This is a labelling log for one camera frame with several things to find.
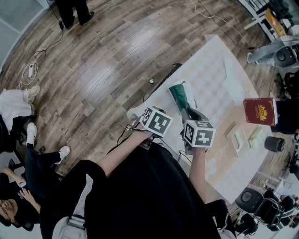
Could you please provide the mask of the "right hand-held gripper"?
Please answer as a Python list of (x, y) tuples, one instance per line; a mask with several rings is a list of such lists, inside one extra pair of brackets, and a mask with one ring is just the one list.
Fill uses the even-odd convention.
[(183, 130), (180, 134), (184, 142), (185, 153), (192, 155), (194, 148), (210, 148), (214, 141), (216, 129), (208, 118), (190, 107), (182, 109), (181, 116)]

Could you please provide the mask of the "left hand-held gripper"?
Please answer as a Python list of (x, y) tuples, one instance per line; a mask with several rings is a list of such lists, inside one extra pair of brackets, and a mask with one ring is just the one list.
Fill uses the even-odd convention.
[(143, 128), (152, 133), (149, 139), (144, 140), (140, 146), (149, 149), (154, 138), (163, 138), (170, 128), (173, 118), (167, 115), (162, 109), (147, 107), (139, 118)]

